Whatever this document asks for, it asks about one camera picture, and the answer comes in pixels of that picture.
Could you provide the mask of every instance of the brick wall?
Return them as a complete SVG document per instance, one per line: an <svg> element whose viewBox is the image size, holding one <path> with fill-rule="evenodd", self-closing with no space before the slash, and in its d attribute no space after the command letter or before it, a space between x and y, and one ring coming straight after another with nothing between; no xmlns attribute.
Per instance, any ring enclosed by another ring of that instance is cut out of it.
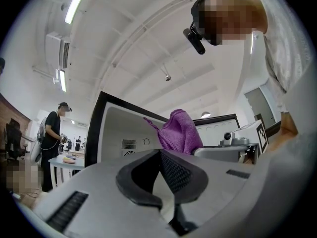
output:
<svg viewBox="0 0 317 238"><path fill-rule="evenodd" d="M25 134L30 119L20 113L0 94L0 149L4 149L3 129L10 120L14 119L20 123L20 131Z"/></svg>

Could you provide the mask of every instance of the head-mounted camera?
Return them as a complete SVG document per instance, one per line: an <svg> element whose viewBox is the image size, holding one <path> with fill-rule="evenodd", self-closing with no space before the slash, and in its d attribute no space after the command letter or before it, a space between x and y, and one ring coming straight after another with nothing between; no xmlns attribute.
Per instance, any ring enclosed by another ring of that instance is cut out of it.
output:
<svg viewBox="0 0 317 238"><path fill-rule="evenodd" d="M207 0L197 0L192 9L191 14L193 16L193 22L189 28L186 28L183 31L183 34L190 41L190 43L194 46L196 51L203 55L206 50L201 42L204 38L211 45L217 46L222 44L221 36L217 33L206 33L205 32L205 1Z"/></svg>

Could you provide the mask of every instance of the door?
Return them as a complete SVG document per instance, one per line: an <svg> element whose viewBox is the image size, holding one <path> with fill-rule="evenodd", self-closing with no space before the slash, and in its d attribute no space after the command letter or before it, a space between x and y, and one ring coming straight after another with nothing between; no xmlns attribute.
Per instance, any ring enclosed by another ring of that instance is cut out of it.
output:
<svg viewBox="0 0 317 238"><path fill-rule="evenodd" d="M260 88L245 94L256 120L262 120L264 128L275 124L274 115Z"/></svg>

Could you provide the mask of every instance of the sleeve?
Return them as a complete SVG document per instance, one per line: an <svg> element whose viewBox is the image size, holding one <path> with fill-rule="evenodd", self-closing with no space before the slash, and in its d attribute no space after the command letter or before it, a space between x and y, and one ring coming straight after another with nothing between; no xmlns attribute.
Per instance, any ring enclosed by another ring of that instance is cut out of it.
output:
<svg viewBox="0 0 317 238"><path fill-rule="evenodd" d="M55 119L57 118L56 112L50 112L49 116L46 118L45 125L53 126L55 123Z"/></svg>

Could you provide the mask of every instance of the black t-shirt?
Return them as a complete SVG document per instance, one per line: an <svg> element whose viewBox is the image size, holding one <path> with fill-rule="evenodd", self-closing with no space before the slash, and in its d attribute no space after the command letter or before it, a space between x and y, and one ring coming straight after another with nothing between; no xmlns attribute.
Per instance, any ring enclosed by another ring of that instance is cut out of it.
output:
<svg viewBox="0 0 317 238"><path fill-rule="evenodd" d="M53 111L50 112L49 116L46 118L45 125L50 125L52 131L54 131L57 135L59 135L59 128L60 128L60 117L59 115ZM52 136L45 133L45 138L42 143L42 148L48 149L55 145L55 143L58 141L58 139L53 138Z"/></svg>

